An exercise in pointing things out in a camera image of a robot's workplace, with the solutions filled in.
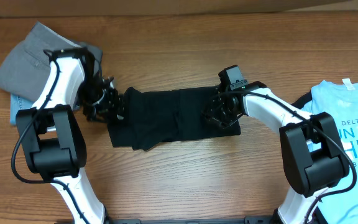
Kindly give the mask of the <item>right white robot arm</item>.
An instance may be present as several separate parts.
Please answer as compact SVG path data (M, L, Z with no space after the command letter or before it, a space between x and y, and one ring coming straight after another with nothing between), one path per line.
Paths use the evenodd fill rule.
M333 187L354 171L334 119L311 114L281 100L261 82L220 84L202 115L222 129L242 116L264 123L280 137L283 169L290 185L271 216L247 217L245 223L313 223L313 212Z

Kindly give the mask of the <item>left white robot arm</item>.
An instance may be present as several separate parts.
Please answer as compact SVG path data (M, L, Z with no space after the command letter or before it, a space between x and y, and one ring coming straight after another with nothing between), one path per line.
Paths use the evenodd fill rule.
M74 223L112 223L86 175L86 144L73 109L82 107L88 121L122 121L123 97L113 78L103 78L101 63L86 47L44 54L50 75L32 107L16 115L12 173L23 183L52 185Z

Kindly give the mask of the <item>black polo shirt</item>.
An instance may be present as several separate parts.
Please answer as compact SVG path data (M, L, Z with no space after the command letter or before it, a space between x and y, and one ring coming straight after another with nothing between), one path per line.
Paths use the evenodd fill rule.
M202 109L215 87L124 93L124 119L108 124L114 147L149 150L161 142L191 141L241 134L239 123L220 128L207 122Z

